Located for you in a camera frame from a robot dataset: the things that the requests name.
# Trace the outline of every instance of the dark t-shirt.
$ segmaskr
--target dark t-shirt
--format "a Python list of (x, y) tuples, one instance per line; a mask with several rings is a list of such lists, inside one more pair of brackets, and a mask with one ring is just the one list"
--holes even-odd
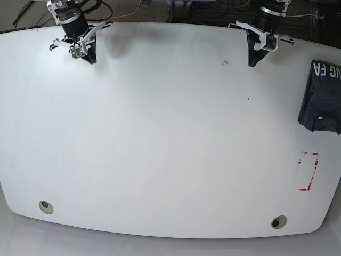
[(341, 68), (313, 60), (298, 121), (310, 131), (340, 134)]

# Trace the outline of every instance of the floor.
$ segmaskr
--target floor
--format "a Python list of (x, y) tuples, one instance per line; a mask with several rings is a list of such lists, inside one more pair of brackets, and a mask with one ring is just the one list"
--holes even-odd
[[(16, 19), (20, 10), (25, 6), (28, 0), (1, 0), (0, 1), (0, 31), (14, 29), (13, 21)], [(124, 15), (133, 12), (138, 6), (138, 0), (106, 0), (114, 10), (114, 15)], [(34, 26), (40, 17), (47, 12), (46, 2), (36, 2), (22, 16), (18, 28)], [(103, 5), (98, 10), (87, 15), (88, 19), (100, 19), (108, 16), (110, 11)], [(39, 24), (43, 24), (51, 18), (48, 14)], [(130, 17), (120, 18), (115, 21), (142, 21), (142, 22), (165, 22), (169, 18), (168, 6), (166, 2), (154, 2), (151, 6), (141, 6), (138, 13)], [(46, 23), (45, 26), (54, 26), (53, 20)]]

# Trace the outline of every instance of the table surface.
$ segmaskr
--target table surface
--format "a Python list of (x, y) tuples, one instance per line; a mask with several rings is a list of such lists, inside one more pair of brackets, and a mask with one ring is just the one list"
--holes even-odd
[[(91, 66), (49, 52), (62, 37), (60, 27), (1, 35), (0, 182), (14, 213), (162, 237), (320, 227), (341, 144), (297, 117), (311, 60), (340, 64), (340, 50), (296, 40), (249, 68), (243, 30), (116, 23), (98, 33)], [(312, 187), (298, 191), (313, 153)], [(288, 223), (273, 229), (280, 215)]]

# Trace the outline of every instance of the hole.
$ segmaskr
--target hole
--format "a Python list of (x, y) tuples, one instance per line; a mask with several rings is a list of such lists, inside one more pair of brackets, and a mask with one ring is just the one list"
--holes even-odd
[(42, 212), (44, 212), (46, 214), (52, 214), (53, 213), (53, 207), (47, 201), (40, 201), (39, 202), (39, 208), (41, 209)]
[(287, 217), (285, 216), (278, 216), (271, 222), (271, 227), (274, 229), (280, 229), (287, 224)]

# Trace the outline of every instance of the white table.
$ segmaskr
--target white table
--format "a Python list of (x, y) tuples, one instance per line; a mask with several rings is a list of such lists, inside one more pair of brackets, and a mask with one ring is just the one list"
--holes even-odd
[[(62, 36), (54, 27), (0, 38), (0, 182), (13, 212), (184, 238), (320, 227), (341, 143), (297, 116), (311, 60), (340, 64), (340, 50), (296, 40), (249, 68), (242, 30), (116, 23), (98, 33), (91, 66), (48, 51)], [(298, 191), (315, 152), (312, 187)], [(288, 222), (273, 229), (279, 215)]]

